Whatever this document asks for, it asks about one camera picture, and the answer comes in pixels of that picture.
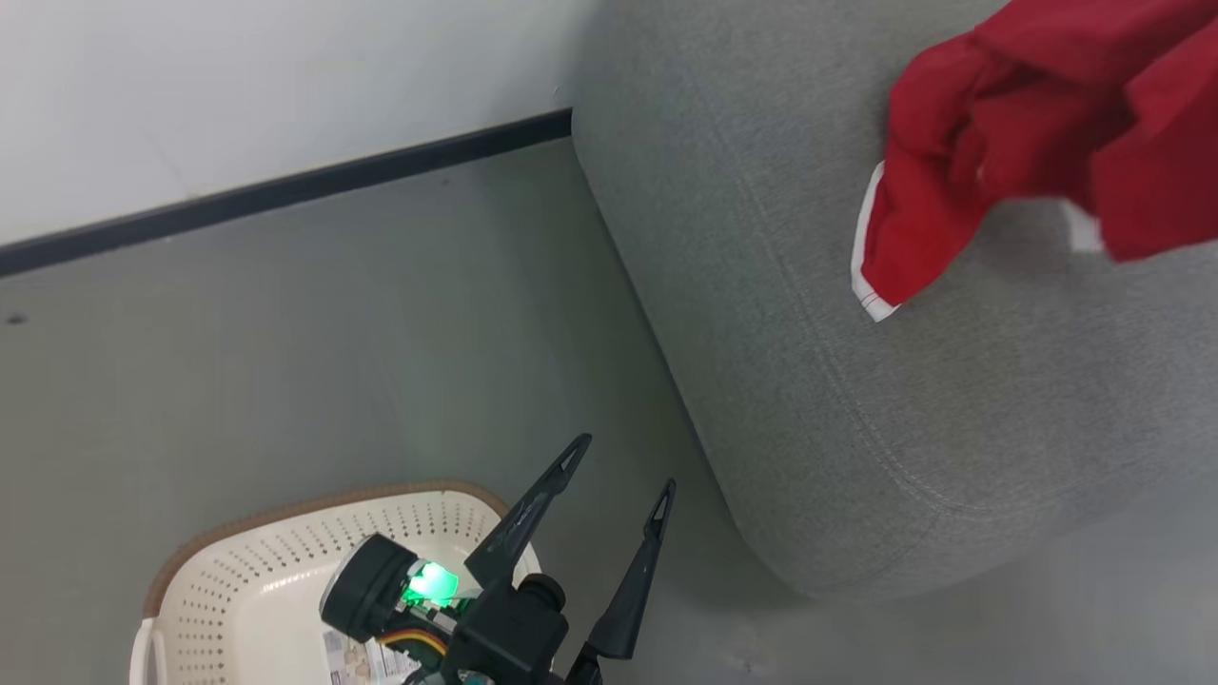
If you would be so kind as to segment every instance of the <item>black plastic part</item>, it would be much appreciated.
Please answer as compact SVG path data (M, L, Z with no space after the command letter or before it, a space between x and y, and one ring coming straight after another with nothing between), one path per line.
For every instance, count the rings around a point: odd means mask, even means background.
M367 642L408 618L393 609L419 557L384 535L364 540L334 579L322 620L352 640Z
M561 587L554 580L531 575L518 591L497 583L457 624L441 673L446 683L460 683L458 673L485 673L495 685L540 685L551 681L549 663L566 637L566 619L559 612Z
M445 656L435 650L435 647L419 642L417 640L404 640L402 642L395 642L390 645L390 648L395 652L404 652L410 656L412 659L419 662L424 669L432 673L440 670L440 664L443 663Z
M596 685L600 683L600 665L597 657L628 659L635 656L635 645L643 626L647 598L652 592L655 564L669 527L669 514L676 499L677 484L669 479L652 513L643 523L643 544L609 602L609 608L592 628L588 641L566 676L568 685Z
M543 573L526 575L520 581L520 592L537 597L544 606L560 612L566 606L566 592L553 578Z
M503 520L465 559L465 568L479 585L490 589L499 581L512 581L512 572L546 514L549 502L566 489L591 442L592 436L587 433L571 441L537 483L533 483L525 496L512 507L508 516L503 517Z
M428 668L420 668L419 670L412 673L406 679L406 683L402 683L402 685L424 685L428 681L428 679L435 675L436 673L438 672Z

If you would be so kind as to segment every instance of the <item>gray fabric cushion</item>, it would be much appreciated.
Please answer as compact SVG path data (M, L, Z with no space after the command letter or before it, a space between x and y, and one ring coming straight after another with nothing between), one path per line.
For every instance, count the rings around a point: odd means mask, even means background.
M887 90L995 0L613 0L575 144L744 538L811 595L1011 558L1214 461L1216 249L1113 266L1000 208L882 324L850 291Z

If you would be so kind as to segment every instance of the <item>basket handle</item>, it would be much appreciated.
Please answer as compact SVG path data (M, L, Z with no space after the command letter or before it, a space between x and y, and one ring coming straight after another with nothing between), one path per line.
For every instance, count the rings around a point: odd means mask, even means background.
M156 640L160 635L153 628L153 622L151 618L145 618L140 622L140 629L135 633L135 644L132 645L132 667L128 683L130 685L147 685L147 665L149 665L149 650L152 648L153 659L156 661L156 681L158 685L166 683L166 670L164 661L161 659L162 646L160 640Z

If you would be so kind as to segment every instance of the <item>white plastic basket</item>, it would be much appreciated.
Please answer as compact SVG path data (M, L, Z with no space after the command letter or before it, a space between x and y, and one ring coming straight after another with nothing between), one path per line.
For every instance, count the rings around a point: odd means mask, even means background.
M386 535L477 587L465 557L507 513L463 483L382 488L304 502L201 535L166 563L132 650L130 685L330 685L318 602L343 555ZM519 583L541 566L530 545Z

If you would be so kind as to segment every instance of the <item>basket rim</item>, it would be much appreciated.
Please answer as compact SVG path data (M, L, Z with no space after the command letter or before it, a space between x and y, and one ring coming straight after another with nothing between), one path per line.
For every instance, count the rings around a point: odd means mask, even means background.
M395 497L397 495L410 495L415 492L437 492L437 491L456 491L470 495L481 500L486 506L495 509L495 513L503 518L508 514L508 505L503 500L498 499L488 490L473 485L470 483L464 483L462 480L429 480L426 483L409 483L403 485L385 485L381 488L368 488L364 490L356 490L353 492L347 492L343 495L331 495L326 497L318 497L314 500L306 500L303 502L297 502L295 505L289 505L278 509L264 512L261 514L255 514L247 518L234 520L227 523L218 528L213 528L206 533L196 535L192 540L185 545L178 547L178 551L169 557L168 561L157 572L156 578L152 580L152 586L149 589L147 598L144 600L144 618L156 618L161 616L161 605L164 602L164 595L169 590L169 583L173 581L174 575L181 570L181 567L190 561L196 553L207 547L219 542L225 538L231 538L233 535L239 535L241 533L247 533L255 528L268 525L272 523L278 523L284 519L289 519L297 516L303 516L322 509L328 509L331 507L341 507L343 505L352 505L356 502L363 502L367 500L380 500L382 497Z

